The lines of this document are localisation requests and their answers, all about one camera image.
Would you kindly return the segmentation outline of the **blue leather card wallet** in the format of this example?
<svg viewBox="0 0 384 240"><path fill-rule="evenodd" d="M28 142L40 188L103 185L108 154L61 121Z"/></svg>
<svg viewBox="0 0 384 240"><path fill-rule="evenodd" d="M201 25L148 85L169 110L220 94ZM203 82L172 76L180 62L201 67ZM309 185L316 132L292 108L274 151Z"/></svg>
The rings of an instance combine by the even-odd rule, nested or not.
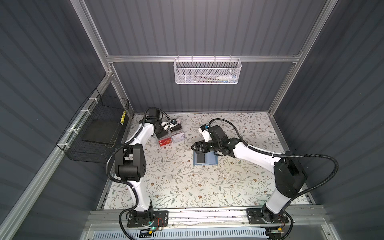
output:
<svg viewBox="0 0 384 240"><path fill-rule="evenodd" d="M193 154L193 165L194 166L210 166L218 164L218 156L215 152L209 152L206 154Z"/></svg>

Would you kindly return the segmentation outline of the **clear acrylic card display stand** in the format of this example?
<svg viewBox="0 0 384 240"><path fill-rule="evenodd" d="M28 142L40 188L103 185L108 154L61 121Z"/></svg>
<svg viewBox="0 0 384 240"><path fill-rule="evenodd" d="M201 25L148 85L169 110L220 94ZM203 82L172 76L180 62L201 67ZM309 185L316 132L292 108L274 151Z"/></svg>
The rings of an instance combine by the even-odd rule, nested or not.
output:
<svg viewBox="0 0 384 240"><path fill-rule="evenodd" d="M156 138L157 138L157 140L159 140L159 139L162 139L162 138L166 138L166 137L172 137L172 135L175 135L175 134L178 134L178 133L184 133L184 130L183 130L183 126L182 126L182 130L180 130L180 131L177 131L177 132L173 132L173 133L171 133L170 132L170 129L168 130L168 131L162 131L161 133L159 133L159 134L155 134L156 135Z"/></svg>

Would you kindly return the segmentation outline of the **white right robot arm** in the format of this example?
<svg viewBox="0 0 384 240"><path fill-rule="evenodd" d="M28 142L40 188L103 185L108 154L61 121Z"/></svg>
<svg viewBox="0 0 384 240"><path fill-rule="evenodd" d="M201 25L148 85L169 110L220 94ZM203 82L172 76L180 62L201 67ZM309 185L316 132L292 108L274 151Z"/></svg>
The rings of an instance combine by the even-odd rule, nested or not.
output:
<svg viewBox="0 0 384 240"><path fill-rule="evenodd" d="M245 144L240 138L230 139L220 126L203 125L199 132L204 139L191 147L197 156L217 152L251 162L274 174L276 187L264 204L265 212L277 215L299 195L307 174L292 154L266 152Z"/></svg>

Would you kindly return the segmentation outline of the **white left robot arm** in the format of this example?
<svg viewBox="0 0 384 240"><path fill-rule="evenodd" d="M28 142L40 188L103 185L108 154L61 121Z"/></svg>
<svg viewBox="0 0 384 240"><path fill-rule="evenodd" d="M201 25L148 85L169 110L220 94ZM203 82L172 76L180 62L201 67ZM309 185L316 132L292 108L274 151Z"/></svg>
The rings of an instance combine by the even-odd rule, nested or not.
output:
<svg viewBox="0 0 384 240"><path fill-rule="evenodd" d="M150 137L163 129L161 115L167 114L156 107L147 108L135 133L113 154L115 175L119 178L116 182L126 184L132 190L135 201L133 210L137 212L148 212L152 208L152 202L141 183L147 169L144 147Z"/></svg>

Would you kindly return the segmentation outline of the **white diamond VIP card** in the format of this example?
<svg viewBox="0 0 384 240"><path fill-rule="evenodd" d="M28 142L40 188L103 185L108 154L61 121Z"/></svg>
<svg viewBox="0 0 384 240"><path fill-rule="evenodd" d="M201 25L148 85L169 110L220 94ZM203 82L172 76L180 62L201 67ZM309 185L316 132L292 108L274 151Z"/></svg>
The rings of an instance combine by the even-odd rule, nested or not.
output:
<svg viewBox="0 0 384 240"><path fill-rule="evenodd" d="M186 137L184 133L178 133L178 134L172 135L173 143L178 143L178 142L184 141L185 139Z"/></svg>

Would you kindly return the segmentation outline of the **black gold-line VIP card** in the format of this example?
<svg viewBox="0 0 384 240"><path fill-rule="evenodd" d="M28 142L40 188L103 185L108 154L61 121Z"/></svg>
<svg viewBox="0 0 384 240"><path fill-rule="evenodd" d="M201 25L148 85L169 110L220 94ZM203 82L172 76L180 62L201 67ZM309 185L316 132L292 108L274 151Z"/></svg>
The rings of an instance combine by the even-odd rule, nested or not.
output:
<svg viewBox="0 0 384 240"><path fill-rule="evenodd" d="M182 124L177 124L177 125L174 125L170 128L170 132L173 133L173 132L177 132L177 131L180 131L182 130Z"/></svg>

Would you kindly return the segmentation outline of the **red VIP card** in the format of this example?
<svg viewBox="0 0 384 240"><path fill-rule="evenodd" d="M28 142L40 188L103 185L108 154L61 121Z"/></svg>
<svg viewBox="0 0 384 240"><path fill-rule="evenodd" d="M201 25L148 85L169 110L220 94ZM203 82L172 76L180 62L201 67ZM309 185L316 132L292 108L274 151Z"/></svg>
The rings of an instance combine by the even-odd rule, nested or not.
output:
<svg viewBox="0 0 384 240"><path fill-rule="evenodd" d="M166 137L166 138L159 139L158 143L159 143L160 147L164 147L164 146L168 146L168 145L172 144L173 141L172 141L171 137Z"/></svg>

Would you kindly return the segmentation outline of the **yellow marker pen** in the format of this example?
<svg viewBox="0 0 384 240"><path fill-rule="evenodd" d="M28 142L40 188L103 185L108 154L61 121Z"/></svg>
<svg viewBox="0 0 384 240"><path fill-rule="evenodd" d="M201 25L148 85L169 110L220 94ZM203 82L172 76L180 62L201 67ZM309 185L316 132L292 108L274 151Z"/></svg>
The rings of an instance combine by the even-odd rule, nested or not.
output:
<svg viewBox="0 0 384 240"><path fill-rule="evenodd" d="M121 119L120 119L120 124L123 125L126 117L126 110L123 111Z"/></svg>

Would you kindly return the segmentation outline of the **black pad in basket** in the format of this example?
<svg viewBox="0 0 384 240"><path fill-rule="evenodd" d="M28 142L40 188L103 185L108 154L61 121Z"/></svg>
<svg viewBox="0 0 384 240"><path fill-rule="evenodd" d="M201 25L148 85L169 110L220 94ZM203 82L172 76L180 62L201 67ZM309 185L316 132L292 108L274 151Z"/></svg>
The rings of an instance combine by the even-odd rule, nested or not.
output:
<svg viewBox="0 0 384 240"><path fill-rule="evenodd" d="M120 124L114 121L92 120L90 126L82 136L82 141L96 144L110 144L117 137Z"/></svg>

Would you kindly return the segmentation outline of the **pens in white basket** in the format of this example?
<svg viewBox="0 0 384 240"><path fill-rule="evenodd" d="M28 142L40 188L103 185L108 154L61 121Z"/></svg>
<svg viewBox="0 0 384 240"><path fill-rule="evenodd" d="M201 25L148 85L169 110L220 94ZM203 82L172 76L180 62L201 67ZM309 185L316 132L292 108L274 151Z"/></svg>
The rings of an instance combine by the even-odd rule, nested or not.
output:
<svg viewBox="0 0 384 240"><path fill-rule="evenodd" d="M222 76L194 76L196 81L219 83L219 84L237 84L238 77L236 75Z"/></svg>

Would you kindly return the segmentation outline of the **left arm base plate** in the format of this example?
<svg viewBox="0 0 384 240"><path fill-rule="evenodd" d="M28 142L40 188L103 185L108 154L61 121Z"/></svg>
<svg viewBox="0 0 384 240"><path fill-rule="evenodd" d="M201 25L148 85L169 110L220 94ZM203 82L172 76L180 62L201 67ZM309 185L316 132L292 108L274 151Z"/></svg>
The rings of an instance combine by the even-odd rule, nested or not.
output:
<svg viewBox="0 0 384 240"><path fill-rule="evenodd" d="M168 219L169 211L132 211L126 214L127 227L129 228L167 227Z"/></svg>

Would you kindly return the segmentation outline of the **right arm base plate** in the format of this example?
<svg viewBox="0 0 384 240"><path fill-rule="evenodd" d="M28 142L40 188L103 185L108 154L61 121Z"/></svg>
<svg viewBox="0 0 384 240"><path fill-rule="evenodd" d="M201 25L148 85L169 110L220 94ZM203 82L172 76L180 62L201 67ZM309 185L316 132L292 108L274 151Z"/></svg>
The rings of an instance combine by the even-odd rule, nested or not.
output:
<svg viewBox="0 0 384 240"><path fill-rule="evenodd" d="M290 220L284 211L274 214L267 208L248 208L246 209L250 224L287 224Z"/></svg>

